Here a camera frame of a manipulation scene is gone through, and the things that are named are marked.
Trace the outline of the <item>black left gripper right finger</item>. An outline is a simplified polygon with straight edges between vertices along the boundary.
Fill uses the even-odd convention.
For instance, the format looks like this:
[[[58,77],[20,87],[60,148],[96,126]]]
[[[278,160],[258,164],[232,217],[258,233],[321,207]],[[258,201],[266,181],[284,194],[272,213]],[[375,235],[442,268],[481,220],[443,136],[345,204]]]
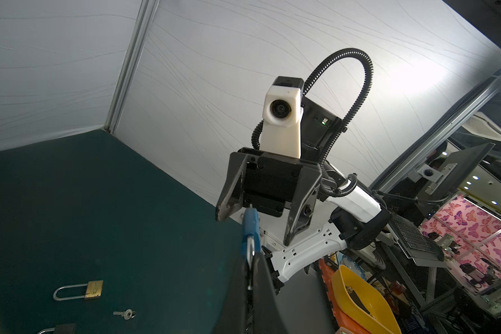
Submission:
[[[288,333],[278,310],[276,291],[262,253],[256,253],[253,258],[252,281],[253,332]]]

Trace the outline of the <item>brass padlock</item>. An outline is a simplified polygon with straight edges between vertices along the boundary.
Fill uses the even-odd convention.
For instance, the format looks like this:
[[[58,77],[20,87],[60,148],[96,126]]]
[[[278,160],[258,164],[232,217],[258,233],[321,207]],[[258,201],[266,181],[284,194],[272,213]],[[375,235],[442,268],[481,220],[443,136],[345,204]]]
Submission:
[[[52,298],[55,301],[95,300],[102,296],[103,280],[87,283],[64,285],[56,288]]]

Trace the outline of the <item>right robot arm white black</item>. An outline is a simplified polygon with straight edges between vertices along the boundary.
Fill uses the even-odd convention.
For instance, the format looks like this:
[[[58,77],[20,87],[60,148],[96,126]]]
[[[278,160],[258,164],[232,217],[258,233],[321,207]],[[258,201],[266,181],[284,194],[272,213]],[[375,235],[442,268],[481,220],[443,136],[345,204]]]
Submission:
[[[346,58],[360,62],[364,79],[340,118],[308,93],[334,63]],[[345,48],[326,57],[307,79],[277,77],[267,91],[250,147],[230,155],[216,218],[222,221],[245,209],[248,217],[287,219],[283,249],[265,255],[276,288],[330,253],[364,249],[391,219],[355,174],[344,175],[328,162],[335,142],[366,101],[373,74],[366,52]]]

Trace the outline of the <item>silver padlock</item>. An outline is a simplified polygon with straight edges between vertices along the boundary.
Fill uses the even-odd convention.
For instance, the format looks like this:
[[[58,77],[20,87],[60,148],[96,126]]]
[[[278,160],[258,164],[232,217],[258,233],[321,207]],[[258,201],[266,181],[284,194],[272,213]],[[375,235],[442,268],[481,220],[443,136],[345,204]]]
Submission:
[[[40,330],[38,334],[75,334],[77,325],[72,324],[59,324],[55,327],[45,328]]]

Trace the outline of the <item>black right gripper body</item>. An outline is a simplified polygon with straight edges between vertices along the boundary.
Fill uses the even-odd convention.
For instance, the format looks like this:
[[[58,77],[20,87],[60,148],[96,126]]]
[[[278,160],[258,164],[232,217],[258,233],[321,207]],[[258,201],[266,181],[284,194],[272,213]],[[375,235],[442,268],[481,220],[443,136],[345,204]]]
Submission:
[[[251,148],[242,148],[238,152],[247,155],[243,206],[256,208],[273,217],[281,217],[285,209],[290,210],[302,167],[318,166],[311,161]]]

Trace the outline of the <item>small silver key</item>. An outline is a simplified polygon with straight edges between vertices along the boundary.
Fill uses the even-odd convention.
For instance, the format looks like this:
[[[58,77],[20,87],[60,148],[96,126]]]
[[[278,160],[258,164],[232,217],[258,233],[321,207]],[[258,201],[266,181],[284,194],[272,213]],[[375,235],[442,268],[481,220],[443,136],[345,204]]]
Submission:
[[[125,311],[114,311],[113,315],[120,316],[124,320],[131,320],[131,319],[135,318],[136,312],[133,311],[132,309],[127,309]]]

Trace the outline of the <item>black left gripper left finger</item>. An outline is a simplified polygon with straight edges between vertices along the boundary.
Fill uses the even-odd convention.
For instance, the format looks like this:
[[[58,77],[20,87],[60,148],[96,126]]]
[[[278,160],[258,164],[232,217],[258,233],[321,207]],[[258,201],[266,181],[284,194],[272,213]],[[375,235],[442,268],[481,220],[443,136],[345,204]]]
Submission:
[[[246,333],[248,286],[249,266],[245,258],[239,257],[217,320],[217,333]]]

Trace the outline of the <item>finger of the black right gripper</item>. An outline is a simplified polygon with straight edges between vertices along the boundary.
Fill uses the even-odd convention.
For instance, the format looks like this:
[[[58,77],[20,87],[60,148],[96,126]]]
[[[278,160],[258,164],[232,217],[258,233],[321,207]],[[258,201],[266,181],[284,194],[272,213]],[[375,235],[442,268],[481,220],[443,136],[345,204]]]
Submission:
[[[230,155],[225,184],[216,205],[215,219],[217,221],[223,221],[242,209],[246,168],[246,154],[236,152]]]
[[[290,201],[291,206],[283,238],[285,246],[289,246],[299,233],[307,230],[310,226],[320,185],[321,168],[319,166],[303,166]]]

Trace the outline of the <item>yellow plastic bin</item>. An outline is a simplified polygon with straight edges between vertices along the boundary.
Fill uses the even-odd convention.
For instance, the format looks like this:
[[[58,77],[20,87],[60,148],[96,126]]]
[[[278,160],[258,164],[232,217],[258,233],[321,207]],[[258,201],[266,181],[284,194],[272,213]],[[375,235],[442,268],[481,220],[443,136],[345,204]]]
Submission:
[[[384,296],[349,267],[340,265],[331,285],[339,309],[367,332],[402,332]]]

